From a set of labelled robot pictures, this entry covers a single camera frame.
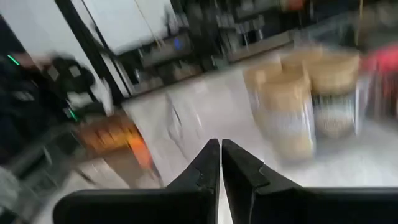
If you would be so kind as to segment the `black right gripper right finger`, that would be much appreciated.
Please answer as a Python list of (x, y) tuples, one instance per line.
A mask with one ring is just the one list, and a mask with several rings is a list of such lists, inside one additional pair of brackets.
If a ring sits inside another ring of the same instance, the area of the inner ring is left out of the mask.
[(398, 188), (302, 187), (230, 139), (221, 161), (234, 224), (398, 224)]

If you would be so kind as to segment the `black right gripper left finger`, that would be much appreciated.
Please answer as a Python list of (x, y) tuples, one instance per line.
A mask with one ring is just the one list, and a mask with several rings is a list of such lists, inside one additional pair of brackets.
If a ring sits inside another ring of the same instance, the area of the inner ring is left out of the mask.
[(216, 224), (220, 144), (210, 139), (161, 189), (79, 190), (57, 202), (53, 224)]

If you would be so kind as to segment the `tan-lid spice jar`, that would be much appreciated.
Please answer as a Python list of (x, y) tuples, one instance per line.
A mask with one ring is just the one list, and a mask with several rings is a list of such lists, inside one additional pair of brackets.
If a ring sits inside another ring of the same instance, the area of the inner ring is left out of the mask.
[(259, 103), (258, 92), (266, 80), (282, 71), (280, 62), (264, 62), (253, 65), (243, 72), (243, 78), (248, 91), (249, 101), (253, 105)]
[(359, 54), (330, 52), (307, 66), (317, 132), (340, 138), (355, 131)]
[(316, 142), (308, 75), (269, 75), (261, 85), (260, 99), (266, 135), (276, 153), (286, 160), (311, 158)]

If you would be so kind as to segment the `red-lid spice jar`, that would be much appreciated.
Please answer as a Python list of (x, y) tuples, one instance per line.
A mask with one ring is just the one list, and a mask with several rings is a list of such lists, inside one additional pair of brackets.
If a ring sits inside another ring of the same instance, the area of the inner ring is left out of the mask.
[(363, 65), (371, 76), (369, 115), (398, 120), (398, 44), (373, 51)]

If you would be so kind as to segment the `white board panel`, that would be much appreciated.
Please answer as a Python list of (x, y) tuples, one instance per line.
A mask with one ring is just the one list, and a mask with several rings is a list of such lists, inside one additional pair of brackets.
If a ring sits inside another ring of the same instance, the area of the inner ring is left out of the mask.
[(170, 0), (84, 0), (109, 48), (121, 52), (167, 33)]

